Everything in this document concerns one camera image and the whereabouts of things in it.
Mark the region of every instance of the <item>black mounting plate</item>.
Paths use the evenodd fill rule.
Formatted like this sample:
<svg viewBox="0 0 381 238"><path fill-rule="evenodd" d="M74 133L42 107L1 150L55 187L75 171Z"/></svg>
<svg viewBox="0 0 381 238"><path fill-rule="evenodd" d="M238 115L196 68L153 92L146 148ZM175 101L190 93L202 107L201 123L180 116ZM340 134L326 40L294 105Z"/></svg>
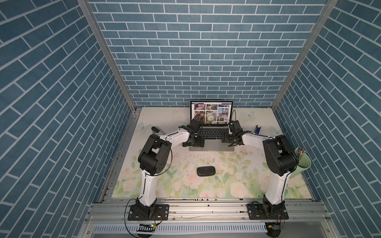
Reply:
<svg viewBox="0 0 381 238"><path fill-rule="evenodd" d="M140 218L138 216L138 210L137 209L132 209L133 205L130 207L130 211L132 211L132 213L128 212L128 219L127 220L145 220L143 218ZM169 212L169 205L168 204L156 204L155 205L155 211L159 211L163 217L160 218L160 214L158 212L155 212L155 221L156 223L159 223L160 220L168 220L168 212Z"/></svg>
<svg viewBox="0 0 381 238"><path fill-rule="evenodd" d="M278 214L280 214L283 219L287 220L288 219L288 214L285 205L282 205L282 210L278 212L273 212L269 214L268 217L265 217L262 213L262 210L258 205L258 203L249 203L247 204L247 212L249 214L249 219L250 220L277 220L278 219Z"/></svg>

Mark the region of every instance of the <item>metal extrusion bar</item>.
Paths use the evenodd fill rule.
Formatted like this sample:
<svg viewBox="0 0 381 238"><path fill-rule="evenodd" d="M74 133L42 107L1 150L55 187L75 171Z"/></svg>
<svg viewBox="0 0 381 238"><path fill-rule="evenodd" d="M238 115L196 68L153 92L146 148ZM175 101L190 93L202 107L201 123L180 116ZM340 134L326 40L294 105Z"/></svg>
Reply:
<svg viewBox="0 0 381 238"><path fill-rule="evenodd" d="M123 81L122 75L120 74L120 71L114 61L114 58L112 57L111 51L109 47L107 46L106 40L103 37L102 31L98 25L98 22L95 18L95 15L91 9L91 6L88 2L88 0L78 0L79 7L81 8L91 30L93 31L93 34L95 36L96 41L98 42L99 46L101 47L101 50L104 54L104 57L106 58L110 69L112 73L115 76L115 79L120 87L120 90L122 91L124 97L127 100L128 105L131 108L132 113L135 113L136 107L134 105L134 102L131 99L130 94L128 93L126 84Z"/></svg>
<svg viewBox="0 0 381 238"><path fill-rule="evenodd" d="M303 45L302 50L296 57L294 65L291 67L290 72L288 73L283 85L281 86L279 93L275 97L274 101L271 104L271 108L273 111L277 108L282 99L283 95L286 93L288 87L291 82L294 80L296 73L298 72L300 66L302 65L304 59L306 58L309 50L314 45L316 38L318 37L320 31L323 29L324 24L327 22L328 17L336 6L338 0L327 0L327 3L324 5L322 12L319 15L316 23L314 24L310 34L308 35L306 42Z"/></svg>
<svg viewBox="0 0 381 238"><path fill-rule="evenodd" d="M157 204L169 204L168 221L164 222L252 222L249 219L248 200L216 200L216 201L171 201L158 200ZM104 201L93 203L84 221L87 224L122 224L127 200ZM289 215L286 222L296 221L330 221L329 214L322 202L310 200L286 200L285 207ZM257 222L275 222L274 220L254 220Z"/></svg>
<svg viewBox="0 0 381 238"><path fill-rule="evenodd" d="M115 155L114 161L112 162L110 166L110 170L107 174L98 202L102 202L106 194L108 193L112 194L112 192L109 191L109 187L115 186L117 182L119 172L122 169L123 161L132 139L132 135L134 134L136 124L138 123L140 112L141 112L141 108L138 108L135 113L131 114L131 118L128 121L126 130L119 144L118 151Z"/></svg>

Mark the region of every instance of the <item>laptop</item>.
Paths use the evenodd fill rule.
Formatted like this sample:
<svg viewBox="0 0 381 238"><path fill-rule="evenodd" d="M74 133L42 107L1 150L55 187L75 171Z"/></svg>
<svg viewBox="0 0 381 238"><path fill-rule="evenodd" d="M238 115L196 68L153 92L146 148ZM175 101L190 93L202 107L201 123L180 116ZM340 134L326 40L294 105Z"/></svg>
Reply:
<svg viewBox="0 0 381 238"><path fill-rule="evenodd" d="M229 131L232 109L233 101L191 100L190 119L204 114L200 117L202 126L197 135L205 138L205 146L189 146L189 151L234 151L234 146L228 147L229 143L222 143L222 133Z"/></svg>

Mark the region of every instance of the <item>laptop keyboard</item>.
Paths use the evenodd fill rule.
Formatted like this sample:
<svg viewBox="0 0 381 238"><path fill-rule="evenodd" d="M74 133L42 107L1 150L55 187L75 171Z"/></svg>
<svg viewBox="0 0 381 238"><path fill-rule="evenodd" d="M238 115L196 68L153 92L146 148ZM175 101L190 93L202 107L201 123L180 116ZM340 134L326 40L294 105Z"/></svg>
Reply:
<svg viewBox="0 0 381 238"><path fill-rule="evenodd" d="M222 132L229 132L228 127L221 127L221 128L209 128L209 127L202 127L199 129L199 132L197 135L204 137L208 140L222 140Z"/></svg>

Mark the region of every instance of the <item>butterfly pattern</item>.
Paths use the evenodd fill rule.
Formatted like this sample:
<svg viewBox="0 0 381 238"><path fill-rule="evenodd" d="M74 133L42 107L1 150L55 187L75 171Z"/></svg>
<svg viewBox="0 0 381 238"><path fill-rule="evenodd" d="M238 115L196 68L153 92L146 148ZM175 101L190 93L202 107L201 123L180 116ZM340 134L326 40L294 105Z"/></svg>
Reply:
<svg viewBox="0 0 381 238"><path fill-rule="evenodd" d="M144 123L141 121L139 123L139 127L140 127L140 130L142 130L143 132L146 132L147 129L150 129L152 127L152 124L149 124L149 125L144 125Z"/></svg>
<svg viewBox="0 0 381 238"><path fill-rule="evenodd" d="M254 120L256 119L255 115L254 115L254 112L251 111L249 114L246 113L246 112L242 112L242 115L245 119L251 119L251 120Z"/></svg>
<svg viewBox="0 0 381 238"><path fill-rule="evenodd" d="M273 127L273 126L270 126L270 133L271 133L271 136L279 136L279 135L283 135L281 129L277 130L277 129L275 129L275 127Z"/></svg>

